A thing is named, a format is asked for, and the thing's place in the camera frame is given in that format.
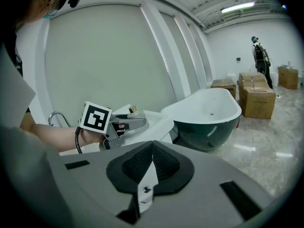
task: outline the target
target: human arm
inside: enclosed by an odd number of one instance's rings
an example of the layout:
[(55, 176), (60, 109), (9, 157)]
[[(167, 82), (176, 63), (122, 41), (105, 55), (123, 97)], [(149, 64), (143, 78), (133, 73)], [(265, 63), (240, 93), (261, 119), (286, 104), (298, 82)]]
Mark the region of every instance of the human arm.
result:
[(254, 58), (254, 60), (255, 60), (255, 66), (257, 67), (257, 57), (256, 57), (256, 54), (255, 54), (255, 46), (253, 45), (252, 46), (252, 56), (253, 56), (253, 58)]
[(269, 56), (268, 56), (266, 49), (264, 49), (264, 53), (265, 53), (265, 56), (267, 57), (267, 61), (269, 62)]
[[(55, 146), (58, 152), (76, 148), (75, 127), (58, 128), (42, 124), (36, 124), (31, 113), (26, 113), (20, 125), (21, 129), (36, 135), (43, 143)], [(100, 143), (105, 139), (103, 134), (82, 129), (79, 135), (80, 147)]]

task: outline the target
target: forearm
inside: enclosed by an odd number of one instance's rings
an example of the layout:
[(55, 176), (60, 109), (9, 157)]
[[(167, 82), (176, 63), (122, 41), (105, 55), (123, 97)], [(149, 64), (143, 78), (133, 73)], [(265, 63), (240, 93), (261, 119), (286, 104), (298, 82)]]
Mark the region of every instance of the forearm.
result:
[(267, 60), (269, 61), (268, 53), (266, 52), (266, 50), (264, 50), (264, 52), (265, 52), (265, 56), (267, 57)]
[[(35, 124), (29, 130), (35, 134), (42, 142), (55, 146), (58, 152), (68, 151), (76, 148), (75, 145), (75, 127), (70, 128), (57, 128), (42, 124)], [(80, 147), (97, 142), (91, 133), (82, 129), (79, 135)]]

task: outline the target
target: black rubber pad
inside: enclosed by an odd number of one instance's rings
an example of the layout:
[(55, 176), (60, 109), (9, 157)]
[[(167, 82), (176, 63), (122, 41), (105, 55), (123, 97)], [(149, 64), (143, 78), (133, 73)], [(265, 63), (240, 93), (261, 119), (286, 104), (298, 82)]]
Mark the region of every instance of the black rubber pad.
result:
[(77, 162), (65, 164), (65, 166), (68, 170), (70, 170), (70, 169), (82, 167), (82, 166), (88, 165), (88, 164), (90, 164), (90, 162), (88, 162), (88, 161), (77, 161)]
[(158, 141), (148, 141), (115, 158), (106, 167), (106, 174), (118, 191), (135, 194), (152, 161), (159, 182), (154, 195), (178, 192), (194, 174), (194, 166), (186, 156)]
[(234, 181), (222, 183), (220, 186), (244, 220), (249, 220), (261, 212), (261, 209)]

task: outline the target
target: dark green bathtub exterior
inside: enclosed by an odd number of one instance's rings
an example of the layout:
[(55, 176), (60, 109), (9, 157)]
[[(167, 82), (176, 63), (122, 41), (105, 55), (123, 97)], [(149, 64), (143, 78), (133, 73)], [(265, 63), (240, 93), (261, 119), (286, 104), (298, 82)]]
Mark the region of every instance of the dark green bathtub exterior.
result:
[[(180, 138), (186, 143), (186, 147), (208, 152), (222, 146), (228, 140), (240, 118), (241, 115), (231, 121), (216, 124), (193, 124), (178, 121), (174, 121), (174, 123), (178, 127)], [(214, 127), (217, 128), (208, 137), (207, 135), (213, 131)]]

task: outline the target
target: white ceiling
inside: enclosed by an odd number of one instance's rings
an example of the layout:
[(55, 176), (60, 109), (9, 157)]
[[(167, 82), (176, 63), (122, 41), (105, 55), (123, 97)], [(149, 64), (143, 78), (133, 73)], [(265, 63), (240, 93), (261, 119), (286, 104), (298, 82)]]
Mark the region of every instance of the white ceiling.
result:
[[(197, 23), (201, 23), (205, 32), (225, 26), (261, 20), (261, 19), (289, 19), (285, 9), (277, 0), (167, 0), (174, 2)], [(255, 2), (249, 9), (221, 13), (221, 9), (244, 2)]]

